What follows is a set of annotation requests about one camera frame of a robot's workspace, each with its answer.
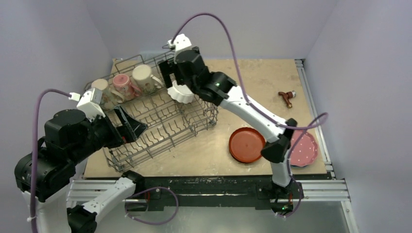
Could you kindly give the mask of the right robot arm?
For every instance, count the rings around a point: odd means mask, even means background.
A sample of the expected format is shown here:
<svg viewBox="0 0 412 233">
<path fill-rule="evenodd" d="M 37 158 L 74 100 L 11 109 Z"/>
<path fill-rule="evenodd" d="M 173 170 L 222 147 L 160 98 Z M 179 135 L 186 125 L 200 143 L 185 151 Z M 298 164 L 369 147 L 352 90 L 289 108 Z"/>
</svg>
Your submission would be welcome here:
<svg viewBox="0 0 412 233">
<path fill-rule="evenodd" d="M 291 149 L 296 120 L 275 115 L 244 94 L 225 73 L 210 71 L 198 47 L 178 51 L 158 62 L 158 67 L 167 87 L 172 86 L 170 75 L 174 75 L 177 84 L 186 85 L 203 101 L 230 111 L 257 130 L 265 139 L 260 153 L 271 164 L 274 194 L 283 198 L 291 193 L 292 173 L 286 153 Z"/>
</svg>

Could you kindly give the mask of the red-orange plate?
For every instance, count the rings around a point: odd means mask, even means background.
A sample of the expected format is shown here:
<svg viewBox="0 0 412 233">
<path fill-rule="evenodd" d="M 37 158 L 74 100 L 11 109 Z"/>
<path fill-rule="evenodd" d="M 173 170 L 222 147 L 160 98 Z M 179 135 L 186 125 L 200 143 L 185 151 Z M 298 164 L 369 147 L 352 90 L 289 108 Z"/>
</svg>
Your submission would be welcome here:
<svg viewBox="0 0 412 233">
<path fill-rule="evenodd" d="M 240 163 L 250 164 L 259 160 L 265 146 L 264 137 L 255 129 L 242 127 L 235 130 L 228 142 L 229 153 Z"/>
</svg>

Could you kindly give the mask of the pink patterned mug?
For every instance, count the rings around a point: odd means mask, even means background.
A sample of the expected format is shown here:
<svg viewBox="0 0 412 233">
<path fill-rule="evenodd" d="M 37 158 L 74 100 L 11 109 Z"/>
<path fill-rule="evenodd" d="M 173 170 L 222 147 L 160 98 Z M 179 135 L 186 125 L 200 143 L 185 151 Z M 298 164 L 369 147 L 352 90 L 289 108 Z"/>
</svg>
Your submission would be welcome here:
<svg viewBox="0 0 412 233">
<path fill-rule="evenodd" d="M 141 89 L 135 85 L 131 78 L 126 74 L 118 74 L 113 78 L 114 88 L 121 93 L 125 101 L 134 99 L 142 95 Z"/>
</svg>

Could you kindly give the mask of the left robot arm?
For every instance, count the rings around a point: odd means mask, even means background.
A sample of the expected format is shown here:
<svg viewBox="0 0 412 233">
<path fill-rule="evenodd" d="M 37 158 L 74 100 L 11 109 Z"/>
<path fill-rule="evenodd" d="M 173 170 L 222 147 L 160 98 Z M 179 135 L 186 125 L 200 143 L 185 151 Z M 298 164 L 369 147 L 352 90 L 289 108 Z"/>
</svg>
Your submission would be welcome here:
<svg viewBox="0 0 412 233">
<path fill-rule="evenodd" d="M 93 233 L 120 201 L 143 196 L 144 177 L 126 171 L 93 200 L 67 207 L 70 179 L 79 163 L 102 148 L 135 142 L 147 130 L 146 123 L 133 119 L 122 107 L 116 107 L 115 113 L 119 126 L 107 116 L 89 120 L 77 109 L 56 113 L 45 123 L 45 136 L 32 153 L 17 163 L 17 186 L 29 205 L 29 221 L 36 233 Z"/>
</svg>

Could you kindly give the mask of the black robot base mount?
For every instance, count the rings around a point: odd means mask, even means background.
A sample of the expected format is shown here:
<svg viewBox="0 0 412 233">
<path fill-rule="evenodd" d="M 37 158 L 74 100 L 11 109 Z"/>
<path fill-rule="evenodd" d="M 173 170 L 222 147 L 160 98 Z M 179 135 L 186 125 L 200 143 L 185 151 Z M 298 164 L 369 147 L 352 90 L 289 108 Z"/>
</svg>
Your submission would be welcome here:
<svg viewBox="0 0 412 233">
<path fill-rule="evenodd" d="M 165 207 L 252 207 L 288 214 L 303 196 L 301 183 L 277 187 L 271 175 L 146 177 L 126 199 L 130 212 L 163 211 Z"/>
</svg>

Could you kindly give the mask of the beige mug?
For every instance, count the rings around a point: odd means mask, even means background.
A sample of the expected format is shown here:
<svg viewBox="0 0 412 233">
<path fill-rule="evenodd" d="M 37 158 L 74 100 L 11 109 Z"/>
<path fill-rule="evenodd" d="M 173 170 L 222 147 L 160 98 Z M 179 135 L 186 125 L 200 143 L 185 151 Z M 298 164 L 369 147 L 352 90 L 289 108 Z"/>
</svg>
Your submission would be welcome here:
<svg viewBox="0 0 412 233">
<path fill-rule="evenodd" d="M 125 102 L 125 96 L 117 90 L 111 88 L 108 81 L 105 79 L 94 80 L 91 87 L 102 91 L 100 106 L 106 111 L 112 110 L 117 105 Z"/>
</svg>

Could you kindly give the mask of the white floral mug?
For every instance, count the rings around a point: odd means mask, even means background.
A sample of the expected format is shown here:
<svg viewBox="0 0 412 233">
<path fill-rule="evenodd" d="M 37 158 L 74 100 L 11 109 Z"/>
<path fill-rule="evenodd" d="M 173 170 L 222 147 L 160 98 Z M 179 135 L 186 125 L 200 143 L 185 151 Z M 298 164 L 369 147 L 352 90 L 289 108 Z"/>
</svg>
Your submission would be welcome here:
<svg viewBox="0 0 412 233">
<path fill-rule="evenodd" d="M 144 95 L 149 95 L 163 87 L 162 81 L 153 74 L 149 65 L 136 66 L 132 71 L 132 77 Z"/>
</svg>

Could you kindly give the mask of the white bowl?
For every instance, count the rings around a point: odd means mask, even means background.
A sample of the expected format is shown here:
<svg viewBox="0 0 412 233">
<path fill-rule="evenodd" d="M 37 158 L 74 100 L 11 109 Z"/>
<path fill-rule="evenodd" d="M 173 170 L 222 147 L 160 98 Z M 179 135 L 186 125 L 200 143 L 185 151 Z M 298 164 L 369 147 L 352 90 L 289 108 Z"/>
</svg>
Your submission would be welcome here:
<svg viewBox="0 0 412 233">
<path fill-rule="evenodd" d="M 194 101 L 194 93 L 186 85 L 178 85 L 172 81 L 172 86 L 167 89 L 168 95 L 175 101 L 188 104 Z"/>
</svg>

